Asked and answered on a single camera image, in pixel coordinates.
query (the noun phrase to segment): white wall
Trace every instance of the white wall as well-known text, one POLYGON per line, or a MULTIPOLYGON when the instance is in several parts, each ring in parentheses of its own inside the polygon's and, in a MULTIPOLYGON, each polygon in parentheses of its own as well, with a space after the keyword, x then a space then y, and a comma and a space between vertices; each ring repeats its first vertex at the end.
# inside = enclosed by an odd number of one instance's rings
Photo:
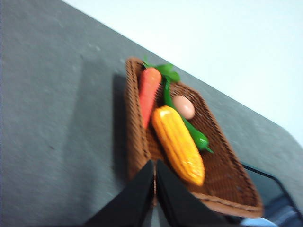
POLYGON ((281 125, 303 146, 303 1, 65 2, 281 125))

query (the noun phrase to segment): gray surface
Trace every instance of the gray surface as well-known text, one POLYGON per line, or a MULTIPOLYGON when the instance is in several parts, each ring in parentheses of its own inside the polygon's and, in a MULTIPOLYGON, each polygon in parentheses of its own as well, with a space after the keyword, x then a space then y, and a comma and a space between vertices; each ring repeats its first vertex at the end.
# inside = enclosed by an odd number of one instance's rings
MULTIPOLYGON (((60 1, 1 1, 1 48, 1 226, 81 224, 125 185, 125 60, 163 60, 60 1)), ((276 175, 302 210, 293 137, 178 72, 241 161, 276 175)))

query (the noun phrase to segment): brown woven tray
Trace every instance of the brown woven tray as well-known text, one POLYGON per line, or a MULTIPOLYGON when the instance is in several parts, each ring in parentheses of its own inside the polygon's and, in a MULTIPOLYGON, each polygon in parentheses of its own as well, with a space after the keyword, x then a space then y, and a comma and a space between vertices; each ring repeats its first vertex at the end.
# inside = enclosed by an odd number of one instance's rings
MULTIPOLYGON (((140 59, 129 58, 126 61, 125 102, 130 178, 149 159, 162 159, 167 163, 163 148, 151 125, 146 130, 142 126, 138 79, 143 69, 140 59)), ((162 87, 158 90, 154 108, 163 105, 162 90, 162 87)), ((196 114, 190 122, 208 137, 209 147, 214 151, 214 154, 202 153, 205 165, 204 185, 184 183, 186 187, 214 211, 248 218, 260 217, 263 210, 260 197, 204 99, 181 82, 171 85, 171 96, 175 95, 183 95, 194 104, 196 114)))

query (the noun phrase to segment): corn cob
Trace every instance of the corn cob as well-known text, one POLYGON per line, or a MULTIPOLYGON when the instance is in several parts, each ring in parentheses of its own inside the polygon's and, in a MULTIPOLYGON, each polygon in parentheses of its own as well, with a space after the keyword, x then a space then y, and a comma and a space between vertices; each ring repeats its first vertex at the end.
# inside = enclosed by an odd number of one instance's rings
POLYGON ((167 105, 157 108, 152 125, 177 174, 187 182, 202 185, 203 161, 178 112, 167 105))

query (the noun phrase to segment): toy vegetable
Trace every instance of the toy vegetable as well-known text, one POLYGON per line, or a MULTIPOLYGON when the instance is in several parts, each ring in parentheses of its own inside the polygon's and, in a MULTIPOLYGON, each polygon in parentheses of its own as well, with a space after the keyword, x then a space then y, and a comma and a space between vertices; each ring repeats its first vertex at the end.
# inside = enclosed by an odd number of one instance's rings
POLYGON ((143 70, 140 77, 139 100, 142 112, 143 126, 147 128, 156 92, 160 86, 161 74, 155 68, 143 70))
POLYGON ((151 122, 177 174, 187 182, 202 185, 203 161, 178 112, 162 106, 154 111, 151 122))
MULTIPOLYGON (((166 78, 165 79, 165 85, 164 85, 164 91, 163 91, 163 95, 164 95, 164 104, 174 108, 174 104, 172 102, 172 99, 170 97, 170 79, 166 78)), ((186 120, 183 116, 182 120, 185 124, 185 126, 187 127, 191 137, 193 138, 196 146, 198 147, 199 150, 202 149, 206 149, 209 152, 213 153, 213 151, 208 147, 208 139, 207 137, 201 133, 200 131, 198 131, 191 123, 188 122, 188 120, 186 120)))

